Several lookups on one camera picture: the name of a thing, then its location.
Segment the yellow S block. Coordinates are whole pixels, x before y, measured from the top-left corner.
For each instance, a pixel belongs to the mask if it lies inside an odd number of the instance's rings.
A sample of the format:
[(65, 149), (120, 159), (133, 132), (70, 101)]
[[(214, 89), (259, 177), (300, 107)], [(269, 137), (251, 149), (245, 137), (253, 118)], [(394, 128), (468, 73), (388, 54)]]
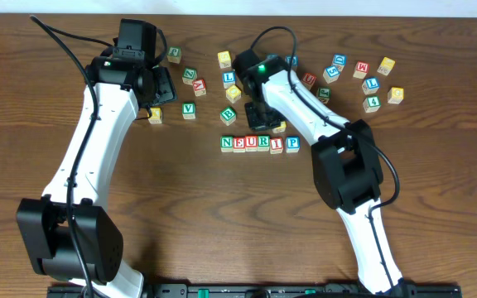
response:
[(281, 121), (280, 124), (272, 130), (272, 132), (282, 133), (282, 132), (285, 132), (286, 129), (287, 129), (287, 123), (285, 121)]

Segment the green R block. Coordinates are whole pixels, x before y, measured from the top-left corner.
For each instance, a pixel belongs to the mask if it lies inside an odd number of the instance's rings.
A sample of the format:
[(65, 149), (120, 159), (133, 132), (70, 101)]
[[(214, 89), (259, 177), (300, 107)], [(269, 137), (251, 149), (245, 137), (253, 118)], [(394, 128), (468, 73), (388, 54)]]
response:
[(269, 150), (270, 150), (270, 137), (268, 135), (259, 135), (257, 151), (269, 151)]

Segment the red I block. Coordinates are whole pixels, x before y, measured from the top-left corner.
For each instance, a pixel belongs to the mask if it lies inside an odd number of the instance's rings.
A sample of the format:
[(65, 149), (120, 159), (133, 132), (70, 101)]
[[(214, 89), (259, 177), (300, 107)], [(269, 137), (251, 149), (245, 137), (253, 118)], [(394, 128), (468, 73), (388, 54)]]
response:
[(274, 137), (270, 139), (270, 153), (280, 154), (284, 150), (284, 141), (281, 137)]

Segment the red E block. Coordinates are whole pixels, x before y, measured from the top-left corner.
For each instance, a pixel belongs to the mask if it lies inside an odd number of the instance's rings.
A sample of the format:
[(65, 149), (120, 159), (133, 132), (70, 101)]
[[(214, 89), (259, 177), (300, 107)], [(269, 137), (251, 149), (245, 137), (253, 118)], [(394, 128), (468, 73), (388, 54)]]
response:
[(233, 139), (233, 152), (246, 152), (245, 137), (235, 137)]

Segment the green N block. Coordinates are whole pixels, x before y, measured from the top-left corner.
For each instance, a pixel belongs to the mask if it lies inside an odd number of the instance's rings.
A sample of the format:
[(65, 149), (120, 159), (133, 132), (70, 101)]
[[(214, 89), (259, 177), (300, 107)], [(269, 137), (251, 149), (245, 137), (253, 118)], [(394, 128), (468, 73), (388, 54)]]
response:
[(222, 136), (220, 138), (220, 150), (222, 152), (233, 152), (234, 151), (234, 138), (231, 136)]

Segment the blue P block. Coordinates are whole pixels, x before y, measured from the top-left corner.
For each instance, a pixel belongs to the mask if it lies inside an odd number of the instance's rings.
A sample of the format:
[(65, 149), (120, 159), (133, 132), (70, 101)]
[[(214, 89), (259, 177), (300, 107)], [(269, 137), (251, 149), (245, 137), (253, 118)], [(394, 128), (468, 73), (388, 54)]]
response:
[(286, 138), (286, 153), (299, 152), (301, 148), (300, 138), (297, 136), (290, 136)]

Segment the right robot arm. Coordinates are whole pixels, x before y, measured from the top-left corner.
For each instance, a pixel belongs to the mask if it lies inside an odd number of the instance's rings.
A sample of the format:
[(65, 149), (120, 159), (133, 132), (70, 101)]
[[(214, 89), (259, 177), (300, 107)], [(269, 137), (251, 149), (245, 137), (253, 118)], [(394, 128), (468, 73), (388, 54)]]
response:
[(402, 273), (384, 231), (379, 189), (381, 165), (389, 160), (376, 147), (369, 125), (329, 110), (281, 57), (261, 60), (246, 50), (232, 67), (252, 99), (245, 105), (250, 128), (265, 131), (288, 121), (302, 135), (311, 147), (317, 192), (347, 229), (360, 284), (372, 294), (392, 294)]

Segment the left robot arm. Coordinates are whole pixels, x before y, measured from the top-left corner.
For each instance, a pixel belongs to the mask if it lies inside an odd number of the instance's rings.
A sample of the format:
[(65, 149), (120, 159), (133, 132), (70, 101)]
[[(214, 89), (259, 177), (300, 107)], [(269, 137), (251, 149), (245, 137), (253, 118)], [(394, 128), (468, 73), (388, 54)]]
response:
[(128, 129), (147, 112), (162, 122), (161, 106), (176, 90), (157, 42), (161, 29), (123, 19), (118, 36), (81, 66), (84, 102), (67, 152), (39, 199), (23, 199), (17, 224), (35, 273), (70, 283), (73, 297), (145, 297), (143, 274), (123, 260), (123, 236), (108, 216), (108, 193)]

